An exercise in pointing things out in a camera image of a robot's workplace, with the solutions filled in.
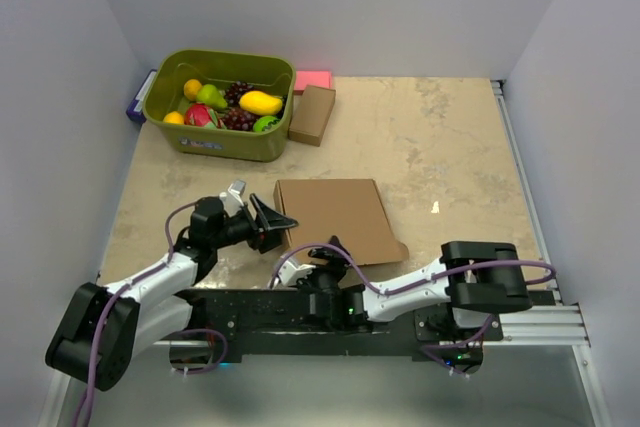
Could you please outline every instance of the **grapes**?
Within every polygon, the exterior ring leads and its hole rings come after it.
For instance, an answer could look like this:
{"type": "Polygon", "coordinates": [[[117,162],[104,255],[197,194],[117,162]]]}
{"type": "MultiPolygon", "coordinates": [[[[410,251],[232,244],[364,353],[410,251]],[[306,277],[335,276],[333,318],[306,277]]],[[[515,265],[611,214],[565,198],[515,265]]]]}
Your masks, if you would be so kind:
{"type": "Polygon", "coordinates": [[[258,116],[252,114],[251,112],[247,112],[246,110],[242,110],[240,107],[233,107],[227,114],[222,118],[224,125],[227,126],[227,129],[231,130],[239,130],[248,132],[253,130],[253,124],[258,120],[258,116]]]}
{"type": "Polygon", "coordinates": [[[251,84],[241,81],[234,82],[225,92],[224,98],[231,107],[234,107],[240,102],[240,97],[252,90],[254,90],[254,87],[251,84]]]}

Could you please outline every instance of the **marble table surface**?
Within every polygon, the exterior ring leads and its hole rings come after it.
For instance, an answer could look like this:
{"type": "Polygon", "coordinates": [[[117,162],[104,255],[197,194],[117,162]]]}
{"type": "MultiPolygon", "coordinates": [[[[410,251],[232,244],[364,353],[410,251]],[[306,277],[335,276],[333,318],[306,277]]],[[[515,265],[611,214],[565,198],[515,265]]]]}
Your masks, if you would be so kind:
{"type": "MultiPolygon", "coordinates": [[[[288,142],[271,163],[180,154],[158,128],[140,132],[100,282],[132,275],[167,249],[169,212],[217,195],[234,179],[272,204],[278,179],[373,178],[410,259],[365,267],[384,280],[421,267],[451,240],[516,244],[539,258],[522,188],[487,79],[337,77],[336,105],[321,147],[288,142]]],[[[174,219],[174,235],[188,223],[174,219]]],[[[261,288],[280,251],[223,249],[204,287],[261,288]]],[[[525,268],[525,276],[540,275],[525,268]]],[[[349,275],[345,285],[354,283],[349,275]]]]}

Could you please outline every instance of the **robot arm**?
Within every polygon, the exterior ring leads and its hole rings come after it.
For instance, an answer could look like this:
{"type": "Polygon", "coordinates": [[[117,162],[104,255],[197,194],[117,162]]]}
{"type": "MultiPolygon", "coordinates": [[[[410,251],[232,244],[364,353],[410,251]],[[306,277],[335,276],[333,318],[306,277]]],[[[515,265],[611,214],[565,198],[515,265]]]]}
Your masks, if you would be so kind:
{"type": "MultiPolygon", "coordinates": [[[[87,380],[98,319],[124,286],[130,288],[113,304],[98,345],[96,387],[103,391],[119,381],[134,355],[184,328],[215,327],[229,340],[227,362],[240,362],[248,354],[402,355],[426,360],[417,353],[425,343],[468,338],[487,315],[531,307],[520,269],[486,269],[473,279],[458,271],[449,275],[449,270],[471,262],[517,259],[513,245],[485,242],[444,244],[439,259],[374,283],[373,290],[364,285],[340,288],[348,262],[326,248],[309,253],[320,263],[299,264],[292,258],[283,265],[278,279],[294,289],[191,288],[215,266],[218,249],[246,241],[264,253],[280,245],[282,230],[297,225],[254,194],[252,216],[241,199],[243,191],[244,183],[237,181],[219,196],[196,202],[189,226],[180,232],[171,254],[144,271],[104,287],[81,286],[49,345],[47,365],[87,380]],[[400,293],[384,294],[414,284],[400,293]],[[317,335],[322,335],[321,342],[317,335]]],[[[336,237],[330,244],[344,250],[336,237]]],[[[493,340],[501,338],[499,330],[491,335],[493,340]]],[[[463,361],[480,365],[481,349],[471,354],[463,361]]],[[[193,357],[189,352],[171,356],[193,357]]]]}
{"type": "Polygon", "coordinates": [[[189,323],[192,306],[174,294],[211,271],[218,261],[218,249],[246,241],[264,253],[280,245],[281,231],[297,222],[251,194],[254,218],[241,199],[244,188],[244,182],[236,181],[219,196],[196,202],[190,224],[180,232],[170,259],[167,254],[120,282],[104,287],[86,283],[78,288],[47,349],[47,365],[86,381],[98,319],[114,293],[128,285],[113,305],[98,350],[96,387],[110,389],[135,354],[189,323]]]}

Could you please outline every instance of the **small cardboard box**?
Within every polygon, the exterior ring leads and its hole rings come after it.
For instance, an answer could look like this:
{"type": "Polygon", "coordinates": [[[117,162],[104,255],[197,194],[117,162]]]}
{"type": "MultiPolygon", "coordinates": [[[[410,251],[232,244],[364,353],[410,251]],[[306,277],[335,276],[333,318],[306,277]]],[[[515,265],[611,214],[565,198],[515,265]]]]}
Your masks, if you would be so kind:
{"type": "Polygon", "coordinates": [[[319,147],[335,100],[335,90],[309,85],[293,113],[289,139],[319,147]]]}
{"type": "MultiPolygon", "coordinates": [[[[274,201],[300,223],[284,234],[287,250],[337,235],[358,265],[409,258],[406,245],[393,235],[373,179],[278,180],[274,201]]],[[[305,253],[296,257],[309,261],[305,253]]]]}

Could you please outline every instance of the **green pear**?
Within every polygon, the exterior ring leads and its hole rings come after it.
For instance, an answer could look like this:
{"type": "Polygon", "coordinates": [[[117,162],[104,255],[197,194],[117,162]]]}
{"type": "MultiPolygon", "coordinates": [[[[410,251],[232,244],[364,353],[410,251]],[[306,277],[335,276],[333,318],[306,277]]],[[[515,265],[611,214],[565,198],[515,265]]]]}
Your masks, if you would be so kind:
{"type": "Polygon", "coordinates": [[[196,95],[196,102],[213,107],[216,110],[224,110],[227,108],[227,101],[215,85],[205,84],[202,86],[198,95],[196,95]]]}

